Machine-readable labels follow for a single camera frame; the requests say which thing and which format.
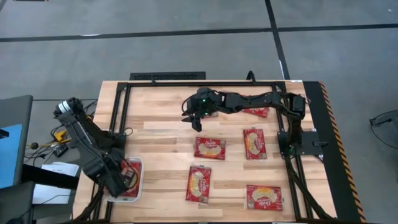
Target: white paper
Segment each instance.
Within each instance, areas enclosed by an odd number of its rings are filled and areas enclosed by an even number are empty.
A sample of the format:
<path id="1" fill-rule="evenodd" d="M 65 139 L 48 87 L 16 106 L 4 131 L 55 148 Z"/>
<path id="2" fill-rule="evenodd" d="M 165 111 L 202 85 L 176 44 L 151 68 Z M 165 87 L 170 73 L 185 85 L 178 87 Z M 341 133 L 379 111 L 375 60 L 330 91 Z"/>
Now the white paper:
<path id="1" fill-rule="evenodd" d="M 44 164 L 42 165 L 42 169 L 49 170 L 52 172 L 57 172 L 59 174 L 65 174 L 70 176 L 76 176 L 76 173 L 79 169 L 78 165 L 75 164 L 67 164 L 64 162 L 53 162 L 52 164 Z M 69 201 L 70 189 L 61 189 L 58 187 L 36 184 L 33 192 L 33 204 L 41 204 L 54 196 L 57 195 L 67 195 L 67 196 L 58 196 L 54 199 L 51 199 L 46 204 L 66 204 Z"/>

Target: black floor stripe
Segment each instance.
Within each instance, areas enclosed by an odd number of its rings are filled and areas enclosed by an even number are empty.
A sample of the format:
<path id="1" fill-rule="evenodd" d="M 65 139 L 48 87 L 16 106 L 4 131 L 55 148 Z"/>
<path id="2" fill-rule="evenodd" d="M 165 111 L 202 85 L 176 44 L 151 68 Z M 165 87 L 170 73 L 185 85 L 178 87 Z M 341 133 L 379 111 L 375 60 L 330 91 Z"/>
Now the black floor stripe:
<path id="1" fill-rule="evenodd" d="M 398 24 L 370 24 L 370 25 L 347 25 L 347 26 L 314 26 L 314 27 L 280 27 L 278 32 L 300 32 L 300 31 L 327 31 L 327 30 L 361 30 L 361 29 L 388 29 L 398 28 Z"/>
<path id="2" fill-rule="evenodd" d="M 282 75 L 285 80 L 290 80 L 290 75 L 286 64 L 285 53 L 282 47 L 282 42 L 280 41 L 278 28 L 276 26 L 274 11 L 272 10 L 271 6 L 271 0 L 265 0 L 265 2 L 269 16 L 269 22 L 271 23 L 272 35 L 274 36 L 276 51 L 278 54 L 280 66 L 282 67 Z"/>
<path id="3" fill-rule="evenodd" d="M 138 32 L 123 34 L 88 34 L 88 35 L 64 35 L 48 37 L 6 37 L 0 38 L 0 42 L 34 42 L 51 40 L 93 40 L 93 39 L 115 39 L 131 37 L 167 37 L 180 35 L 205 35 L 205 34 L 247 34 L 269 32 L 271 28 L 238 28 L 238 29 L 208 29 L 208 30 L 184 30 L 165 32 Z"/>
<path id="4" fill-rule="evenodd" d="M 68 99 L 33 99 L 33 101 L 64 101 L 64 100 L 68 100 Z M 98 99 L 80 99 L 79 100 L 98 100 Z"/>
<path id="5" fill-rule="evenodd" d="M 0 2 L 0 9 L 2 7 L 1 4 L 4 4 L 4 2 L 5 2 L 5 0 Z M 52 41 L 52 40 L 95 40 L 95 39 L 117 39 L 117 38 L 133 38 L 133 37 L 168 37 L 168 36 L 181 36 L 181 35 L 253 34 L 253 33 L 261 33 L 261 32 L 275 33 L 275 32 L 327 31 L 327 30 L 388 29 L 388 28 L 398 28 L 398 24 L 181 30 L 181 31 L 164 31 L 164 32 L 138 32 L 138 33 L 98 34 L 98 35 L 97 34 L 62 35 L 62 36 L 45 36 L 45 37 L 3 37 L 3 38 L 0 38 L 0 42 L 36 42 L 36 41 Z"/>
<path id="6" fill-rule="evenodd" d="M 1 0 L 0 1 L 0 12 L 1 12 L 1 9 L 4 7 L 4 5 L 6 4 L 6 1 L 7 0 Z"/>

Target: black metal plate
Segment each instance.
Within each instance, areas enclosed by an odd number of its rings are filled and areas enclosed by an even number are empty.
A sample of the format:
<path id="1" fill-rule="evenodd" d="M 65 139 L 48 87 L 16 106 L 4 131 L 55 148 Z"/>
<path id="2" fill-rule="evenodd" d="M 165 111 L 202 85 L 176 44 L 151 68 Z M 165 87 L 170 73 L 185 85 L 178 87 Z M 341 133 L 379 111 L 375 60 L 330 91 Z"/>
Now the black metal plate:
<path id="1" fill-rule="evenodd" d="M 130 80 L 206 80 L 206 72 L 130 73 Z"/>
<path id="2" fill-rule="evenodd" d="M 278 132 L 279 149 L 282 155 L 289 153 L 289 146 L 287 145 L 287 132 Z M 296 150 L 296 155 L 321 155 L 322 148 L 314 146 L 314 142 L 319 142 L 318 133 L 315 131 L 303 132 L 303 147 Z"/>

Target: cracker package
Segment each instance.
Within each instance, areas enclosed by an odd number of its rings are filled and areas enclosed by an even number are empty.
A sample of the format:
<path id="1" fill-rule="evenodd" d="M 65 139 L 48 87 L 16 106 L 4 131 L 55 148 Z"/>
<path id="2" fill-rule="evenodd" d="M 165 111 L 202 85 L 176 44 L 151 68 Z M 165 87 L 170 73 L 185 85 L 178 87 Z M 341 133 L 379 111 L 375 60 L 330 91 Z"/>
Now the cracker package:
<path id="1" fill-rule="evenodd" d="M 269 108 L 252 108 L 252 109 L 243 109 L 242 111 L 244 113 L 254 114 L 262 118 L 267 118 Z"/>
<path id="2" fill-rule="evenodd" d="M 246 206 L 248 209 L 282 211 L 280 187 L 246 186 Z"/>
<path id="3" fill-rule="evenodd" d="M 210 191 L 211 168 L 191 166 L 188 176 L 187 196 L 191 202 L 208 203 Z"/>
<path id="4" fill-rule="evenodd" d="M 266 144 L 262 129 L 243 130 L 246 159 L 267 159 Z"/>
<path id="5" fill-rule="evenodd" d="M 193 143 L 195 157 L 225 160 L 225 140 L 196 137 Z"/>

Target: red snack package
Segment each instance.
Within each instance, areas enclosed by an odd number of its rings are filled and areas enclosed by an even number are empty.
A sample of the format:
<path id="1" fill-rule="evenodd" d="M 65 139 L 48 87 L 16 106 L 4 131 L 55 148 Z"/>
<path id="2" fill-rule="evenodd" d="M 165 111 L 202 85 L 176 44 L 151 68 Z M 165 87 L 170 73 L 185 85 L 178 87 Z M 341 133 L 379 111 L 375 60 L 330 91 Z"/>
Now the red snack package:
<path id="1" fill-rule="evenodd" d="M 225 140 L 196 137 L 193 143 L 195 157 L 225 160 Z"/>
<path id="2" fill-rule="evenodd" d="M 129 172 L 131 172 L 131 169 L 134 169 L 134 171 L 137 173 L 137 183 L 136 185 L 132 188 L 121 194 L 121 196 L 127 196 L 127 197 L 137 197 L 138 195 L 138 190 L 139 190 L 139 184 L 140 184 L 140 178 L 141 178 L 141 163 L 140 162 L 129 162 L 129 167 L 127 166 L 127 163 L 124 161 L 122 162 L 122 175 L 124 178 L 129 177 Z"/>
<path id="3" fill-rule="evenodd" d="M 191 202 L 207 203 L 210 191 L 211 168 L 191 166 L 188 176 L 187 197 Z"/>
<path id="4" fill-rule="evenodd" d="M 246 159 L 267 159 L 266 144 L 262 129 L 243 130 Z"/>
<path id="5" fill-rule="evenodd" d="M 254 114 L 254 115 L 260 116 L 262 118 L 267 118 L 268 117 L 269 108 L 243 109 L 242 111 L 244 113 L 250 113 L 250 114 Z"/>
<path id="6" fill-rule="evenodd" d="M 280 187 L 246 186 L 246 203 L 248 209 L 282 211 L 282 194 Z"/>

